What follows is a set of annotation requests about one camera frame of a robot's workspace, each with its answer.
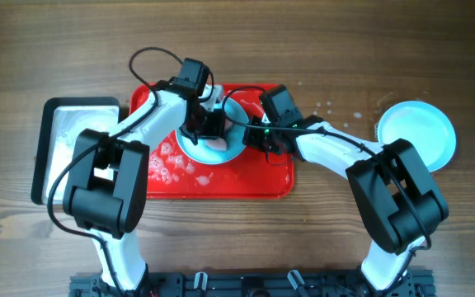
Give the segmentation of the pink green sponge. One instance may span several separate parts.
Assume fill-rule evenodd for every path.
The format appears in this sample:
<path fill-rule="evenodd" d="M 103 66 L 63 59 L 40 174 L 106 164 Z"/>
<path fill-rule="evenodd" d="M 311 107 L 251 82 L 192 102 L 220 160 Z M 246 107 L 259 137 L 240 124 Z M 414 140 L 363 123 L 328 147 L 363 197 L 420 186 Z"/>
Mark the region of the pink green sponge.
<path fill-rule="evenodd" d="M 228 150 L 228 143 L 223 138 L 207 139 L 205 146 L 218 152 L 226 152 Z"/>

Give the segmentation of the light blue plate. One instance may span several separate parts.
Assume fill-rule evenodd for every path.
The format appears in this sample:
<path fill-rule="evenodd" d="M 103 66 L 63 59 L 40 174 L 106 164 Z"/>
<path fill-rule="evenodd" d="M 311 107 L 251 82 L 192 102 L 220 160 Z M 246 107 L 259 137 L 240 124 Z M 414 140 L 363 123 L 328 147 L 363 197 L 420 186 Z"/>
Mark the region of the light blue plate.
<path fill-rule="evenodd" d="M 236 158 L 244 149 L 244 128 L 235 121 L 247 121 L 244 109 L 233 99 L 223 105 L 222 97 L 201 102 L 195 117 L 176 130 L 182 152 L 194 161 L 219 165 Z"/>
<path fill-rule="evenodd" d="M 409 141 L 430 172 L 445 167 L 457 147 L 454 127 L 441 110 L 424 101 L 403 101 L 388 108 L 375 128 L 380 143 Z"/>

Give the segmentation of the red plastic tray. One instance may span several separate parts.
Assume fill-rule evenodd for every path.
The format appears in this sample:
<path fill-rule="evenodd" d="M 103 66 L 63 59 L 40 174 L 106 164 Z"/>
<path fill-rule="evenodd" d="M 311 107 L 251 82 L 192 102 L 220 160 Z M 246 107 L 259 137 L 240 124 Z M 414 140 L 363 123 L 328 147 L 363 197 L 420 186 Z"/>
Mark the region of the red plastic tray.
<path fill-rule="evenodd" d="M 188 139 L 171 132 L 150 155 L 147 198 L 276 199 L 291 192 L 294 162 L 285 155 L 266 156 L 245 148 L 222 164 L 203 164 L 183 151 Z"/>

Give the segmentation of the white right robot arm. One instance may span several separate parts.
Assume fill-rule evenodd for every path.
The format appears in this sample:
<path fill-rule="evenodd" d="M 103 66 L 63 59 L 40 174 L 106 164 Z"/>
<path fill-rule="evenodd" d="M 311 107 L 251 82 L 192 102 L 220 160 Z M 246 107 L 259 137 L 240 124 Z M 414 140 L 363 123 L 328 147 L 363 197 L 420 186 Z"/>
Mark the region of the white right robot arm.
<path fill-rule="evenodd" d="M 340 132 L 324 119 L 303 117 L 288 89 L 259 95 L 264 116 L 246 125 L 245 145 L 289 154 L 344 177 L 372 239 L 360 272 L 365 288 L 385 295 L 401 285 L 419 251 L 449 216 L 439 187 L 414 146 L 405 139 L 381 144 Z"/>

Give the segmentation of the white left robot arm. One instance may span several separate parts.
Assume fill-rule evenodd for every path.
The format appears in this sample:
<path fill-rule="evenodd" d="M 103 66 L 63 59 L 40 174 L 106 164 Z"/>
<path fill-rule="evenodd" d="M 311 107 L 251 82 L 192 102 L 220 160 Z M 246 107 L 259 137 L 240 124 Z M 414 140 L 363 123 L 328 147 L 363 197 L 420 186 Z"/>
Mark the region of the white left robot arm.
<path fill-rule="evenodd" d="M 220 136 L 221 112 L 203 107 L 212 78 L 199 60 L 184 59 L 179 74 L 150 86 L 146 102 L 107 132 L 85 129 L 73 159 L 61 172 L 68 180 L 63 211 L 74 218 L 74 234 L 91 238 L 102 264 L 93 292 L 104 296 L 148 296 L 148 266 L 135 228 L 146 203 L 148 164 L 172 131 L 184 129 L 191 142 Z"/>

